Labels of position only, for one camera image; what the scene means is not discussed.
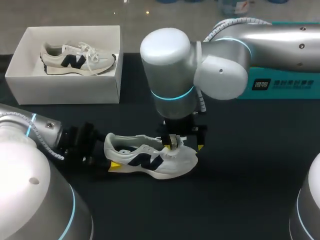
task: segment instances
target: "gray floor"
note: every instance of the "gray floor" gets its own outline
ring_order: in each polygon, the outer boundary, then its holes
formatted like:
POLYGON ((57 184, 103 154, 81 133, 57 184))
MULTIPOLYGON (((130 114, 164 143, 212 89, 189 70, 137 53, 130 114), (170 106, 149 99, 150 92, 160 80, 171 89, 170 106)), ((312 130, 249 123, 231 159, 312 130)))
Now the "gray floor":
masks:
MULTIPOLYGON (((201 40, 225 18, 217 5, 214 0, 171 4, 155 0, 0 0, 0 54, 13 53, 26 28, 36 26, 120 25, 124 51, 129 53, 139 52, 143 38, 159 28, 178 28, 191 40, 201 40)), ((248 17, 314 22, 320 20, 319 10, 320 0, 289 0, 286 4, 255 0, 248 17)))

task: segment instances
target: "shoe box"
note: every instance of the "shoe box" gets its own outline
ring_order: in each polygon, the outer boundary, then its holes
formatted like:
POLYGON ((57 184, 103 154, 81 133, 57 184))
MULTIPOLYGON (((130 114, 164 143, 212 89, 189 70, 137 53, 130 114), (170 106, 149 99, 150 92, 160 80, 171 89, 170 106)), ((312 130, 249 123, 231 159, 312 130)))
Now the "shoe box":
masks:
POLYGON ((122 65, 120 26, 28 27, 15 50, 5 79, 20 105, 117 104, 122 65), (84 42, 115 54, 116 62, 101 75, 47 75, 40 58, 45 42, 56 46, 84 42))

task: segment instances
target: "n logo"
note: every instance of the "n logo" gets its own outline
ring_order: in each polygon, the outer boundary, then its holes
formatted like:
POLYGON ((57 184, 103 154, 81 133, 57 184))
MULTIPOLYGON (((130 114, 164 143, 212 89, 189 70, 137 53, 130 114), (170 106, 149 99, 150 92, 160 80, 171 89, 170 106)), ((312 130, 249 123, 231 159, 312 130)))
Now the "n logo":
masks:
POLYGON ((71 65, 74 69, 80 69, 82 65, 86 62, 86 58, 81 55, 80 59, 77 61, 76 55, 67 55, 65 59, 62 61, 61 66, 67 68, 71 65))
POLYGON ((149 154, 140 153, 138 156, 132 159, 128 165, 134 166, 134 167, 141 165, 141 167, 144 169, 155 171, 163 162, 164 161, 160 156, 157 156, 151 162, 151 156, 149 154))

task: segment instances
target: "black table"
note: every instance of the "black table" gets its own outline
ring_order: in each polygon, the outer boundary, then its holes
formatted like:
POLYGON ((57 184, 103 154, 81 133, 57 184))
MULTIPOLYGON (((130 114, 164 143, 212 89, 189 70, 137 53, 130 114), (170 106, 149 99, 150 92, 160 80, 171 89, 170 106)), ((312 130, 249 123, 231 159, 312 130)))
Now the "black table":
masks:
MULTIPOLYGON (((6 61, 0 57, 1 64, 6 61)), ((120 99, 120 104, 18 106, 0 75, 1 103, 65 127, 87 121, 104 133, 155 137, 162 119, 138 53, 124 55, 120 99)), ((192 174, 166 181, 139 173, 100 181, 66 176, 91 210, 95 240, 290 239, 291 210, 320 153, 320 101, 205 100, 208 113, 197 121, 208 125, 206 147, 192 174)), ((95 155, 104 157, 102 145, 95 155)))

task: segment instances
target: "shoe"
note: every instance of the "shoe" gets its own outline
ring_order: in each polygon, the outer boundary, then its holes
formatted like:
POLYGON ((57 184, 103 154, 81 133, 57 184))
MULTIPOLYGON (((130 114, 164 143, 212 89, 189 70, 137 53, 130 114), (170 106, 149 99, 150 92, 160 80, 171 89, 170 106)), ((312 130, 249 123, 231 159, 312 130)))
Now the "shoe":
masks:
POLYGON ((198 163, 196 151, 180 143, 170 150, 159 138, 146 135, 116 136, 109 133, 104 142, 104 154, 118 164, 109 172, 144 172, 155 179, 172 179, 190 172, 198 163))
POLYGON ((48 75, 98 75, 111 68, 116 61, 114 54, 95 49, 84 42, 79 42, 78 46, 51 46, 44 43, 40 58, 48 75))

